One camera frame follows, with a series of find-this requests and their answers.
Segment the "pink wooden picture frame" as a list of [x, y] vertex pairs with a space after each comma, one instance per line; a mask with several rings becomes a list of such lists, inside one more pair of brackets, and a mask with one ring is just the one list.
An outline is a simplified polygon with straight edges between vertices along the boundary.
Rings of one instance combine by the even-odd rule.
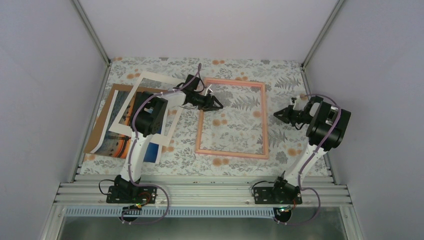
[[204, 111], [200, 111], [199, 117], [198, 117], [199, 122], [198, 122], [194, 152], [196, 154], [202, 154], [202, 155], [267, 160], [269, 158], [269, 139], [268, 139], [268, 120], [267, 120], [267, 117], [268, 117], [267, 116], [267, 96], [266, 96], [265, 83], [257, 82], [257, 81], [241, 81], [241, 80], [219, 79], [219, 78], [211, 78], [211, 77], [206, 77], [204, 79], [204, 83], [259, 88], [260, 99], [261, 99], [260, 106], [261, 106], [263, 153], [253, 154], [253, 153], [243, 153], [243, 152], [201, 149], [201, 140], [202, 140], [202, 134], [203, 134], [203, 123], [204, 123], [204, 113], [205, 113]]

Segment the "white mat board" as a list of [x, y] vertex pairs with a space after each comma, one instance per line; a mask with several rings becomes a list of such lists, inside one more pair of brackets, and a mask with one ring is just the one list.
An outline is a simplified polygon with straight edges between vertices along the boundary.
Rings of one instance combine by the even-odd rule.
[[[129, 125], [121, 124], [120, 120], [123, 119], [124, 115], [126, 114], [127, 107], [131, 106], [130, 103], [132, 101], [133, 96], [136, 94], [138, 87], [145, 80], [152, 80], [152, 81], [156, 81], [160, 83], [169, 84], [172, 86], [176, 86], [177, 84], [182, 82], [182, 80], [178, 78], [161, 75], [161, 74], [153, 73], [153, 72], [142, 71], [137, 81], [135, 82], [135, 84], [130, 88], [130, 91], [127, 97], [125, 98], [121, 108], [119, 109], [119, 112], [117, 113], [116, 117], [113, 119], [111, 126], [108, 128], [109, 131], [116, 134], [124, 135], [127, 137], [131, 136], [132, 134], [131, 127]], [[168, 131], [165, 130], [166, 122], [164, 121], [162, 123], [162, 128], [161, 128], [162, 133], [155, 134], [151, 139], [151, 143], [167, 147], [172, 140], [174, 131], [176, 130], [177, 123], [182, 114], [183, 109], [180, 108], [179, 106], [181, 106], [184, 103], [185, 97], [183, 96], [183, 93], [181, 92], [177, 92], [177, 93], [171, 92], [165, 95], [165, 99], [168, 100], [168, 104], [165, 110], [168, 111], [169, 109], [175, 108], [177, 112]]]

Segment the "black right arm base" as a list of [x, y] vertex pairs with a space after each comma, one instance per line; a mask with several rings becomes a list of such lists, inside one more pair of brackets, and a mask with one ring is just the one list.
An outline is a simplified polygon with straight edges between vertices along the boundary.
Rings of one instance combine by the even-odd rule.
[[300, 188], [290, 184], [285, 186], [255, 186], [252, 192], [254, 202], [257, 205], [300, 205], [303, 203]]

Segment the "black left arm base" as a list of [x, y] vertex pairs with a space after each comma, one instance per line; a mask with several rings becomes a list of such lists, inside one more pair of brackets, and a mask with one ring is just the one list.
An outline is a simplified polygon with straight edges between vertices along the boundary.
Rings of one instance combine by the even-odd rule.
[[145, 205], [154, 204], [157, 196], [157, 188], [154, 186], [123, 188], [110, 186], [106, 196], [108, 204]]

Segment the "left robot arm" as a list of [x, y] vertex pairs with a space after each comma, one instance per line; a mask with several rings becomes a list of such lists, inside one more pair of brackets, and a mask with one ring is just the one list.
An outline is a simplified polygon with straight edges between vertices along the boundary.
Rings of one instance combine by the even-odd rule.
[[164, 123], [165, 113], [169, 106], [193, 105], [196, 109], [210, 112], [224, 108], [223, 104], [211, 94], [197, 90], [202, 81], [199, 74], [188, 75], [181, 82], [164, 92], [143, 91], [135, 98], [130, 116], [130, 144], [124, 168], [114, 179], [114, 187], [119, 190], [119, 196], [131, 203], [139, 197], [137, 182], [141, 177], [141, 169], [149, 144], [155, 134], [158, 134]]

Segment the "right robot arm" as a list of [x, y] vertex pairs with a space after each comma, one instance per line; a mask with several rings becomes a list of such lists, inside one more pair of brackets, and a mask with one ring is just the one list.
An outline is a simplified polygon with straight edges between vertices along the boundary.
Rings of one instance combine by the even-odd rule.
[[293, 97], [292, 104], [273, 113], [274, 117], [298, 131], [307, 127], [306, 147], [283, 174], [283, 179], [294, 187], [301, 187], [317, 160], [341, 144], [352, 116], [350, 111], [327, 96], [309, 94], [308, 97], [306, 103], [300, 96]]

